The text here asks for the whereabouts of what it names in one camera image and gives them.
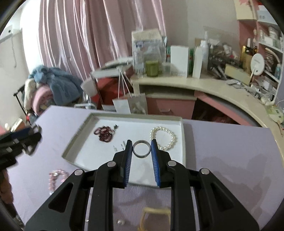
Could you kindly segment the person's left hand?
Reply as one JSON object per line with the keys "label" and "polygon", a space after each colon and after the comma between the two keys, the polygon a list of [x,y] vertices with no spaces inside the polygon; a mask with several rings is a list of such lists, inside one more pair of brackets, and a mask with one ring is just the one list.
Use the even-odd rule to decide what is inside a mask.
{"label": "person's left hand", "polygon": [[9,175],[6,169],[1,172],[1,199],[6,204],[13,203],[12,186],[9,182]]}

